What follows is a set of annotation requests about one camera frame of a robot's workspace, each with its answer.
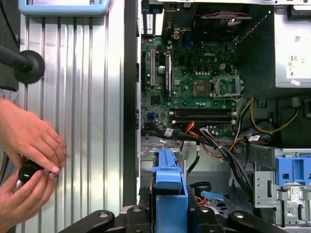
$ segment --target corrugated metal panel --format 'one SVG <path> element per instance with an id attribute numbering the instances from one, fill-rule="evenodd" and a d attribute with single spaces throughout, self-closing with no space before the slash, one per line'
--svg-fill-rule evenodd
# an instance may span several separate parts
<path id="1" fill-rule="evenodd" d="M 124 2 L 104 18 L 21 19 L 21 50 L 41 53 L 44 78 L 19 86 L 19 104 L 65 139 L 54 195 L 17 233 L 56 233 L 87 214 L 119 213 L 123 199 Z"/>

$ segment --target screw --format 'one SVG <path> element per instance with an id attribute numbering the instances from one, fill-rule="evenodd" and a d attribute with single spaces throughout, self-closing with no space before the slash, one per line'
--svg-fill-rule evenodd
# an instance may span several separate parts
<path id="1" fill-rule="evenodd" d="M 201 211 L 204 212 L 204 213 L 207 213 L 207 212 L 208 212 L 208 208 L 206 208 L 206 207 L 201 207 L 200 209 L 201 209 Z"/>
<path id="2" fill-rule="evenodd" d="M 237 218 L 244 218 L 244 215 L 241 213 L 234 213 L 234 216 Z"/>
<path id="3" fill-rule="evenodd" d="M 135 208 L 133 211 L 134 211 L 134 212 L 140 212 L 141 209 L 138 207 L 138 208 Z"/>
<path id="4" fill-rule="evenodd" d="M 101 218 L 105 218 L 105 217 L 108 217 L 109 215 L 108 214 L 106 214 L 106 213 L 101 213 L 100 215 L 99 215 L 99 217 L 101 217 Z"/>

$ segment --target human hand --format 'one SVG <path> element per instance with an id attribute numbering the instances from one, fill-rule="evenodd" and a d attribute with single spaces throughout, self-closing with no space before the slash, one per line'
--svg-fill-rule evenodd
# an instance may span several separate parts
<path id="1" fill-rule="evenodd" d="M 35 114 L 3 98 L 0 98 L 0 139 L 17 168 L 22 166 L 20 155 L 53 173 L 65 166 L 66 150 L 61 137 Z"/>
<path id="2" fill-rule="evenodd" d="M 17 181 L 15 173 L 0 187 L 0 233 L 35 216 L 49 201 L 56 183 L 55 175 L 46 169 L 37 171 L 14 193 Z"/>

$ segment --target label sticker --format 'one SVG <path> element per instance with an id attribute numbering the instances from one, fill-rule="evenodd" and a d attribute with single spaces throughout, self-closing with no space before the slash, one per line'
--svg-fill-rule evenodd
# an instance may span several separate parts
<path id="1" fill-rule="evenodd" d="M 291 84 L 294 84 L 296 86 L 300 86 L 300 82 L 299 81 L 296 81 L 294 79 L 291 80 Z"/>
<path id="2" fill-rule="evenodd" d="M 288 56 L 286 58 L 287 79 L 310 79 L 311 59 L 309 50 L 309 38 L 295 35 L 290 40 Z"/>
<path id="3" fill-rule="evenodd" d="M 189 2 L 184 3 L 184 8 L 189 8 L 189 7 L 191 7 L 191 3 Z"/>
<path id="4" fill-rule="evenodd" d="M 256 135 L 256 136 L 254 136 L 253 141 L 258 141 L 259 138 L 260 138 L 260 136 L 259 136 L 259 135 Z"/>
<path id="5" fill-rule="evenodd" d="M 298 202 L 299 201 L 299 188 L 291 188 L 292 195 L 291 201 Z"/>
<path id="6" fill-rule="evenodd" d="M 165 131 L 165 133 L 164 133 L 164 136 L 166 136 L 166 137 L 171 137 L 172 133 L 173 133 L 173 130 L 172 130 L 172 129 L 166 128 L 166 131 Z"/>

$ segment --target power connector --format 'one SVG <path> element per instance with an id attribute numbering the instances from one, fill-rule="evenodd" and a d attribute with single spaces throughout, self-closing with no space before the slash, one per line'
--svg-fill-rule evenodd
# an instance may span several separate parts
<path id="1" fill-rule="evenodd" d="M 293 107 L 294 108 L 298 108 L 298 107 L 300 107 L 300 99 L 299 99 L 299 97 L 293 97 L 292 98 L 292 101 L 293 101 Z"/>

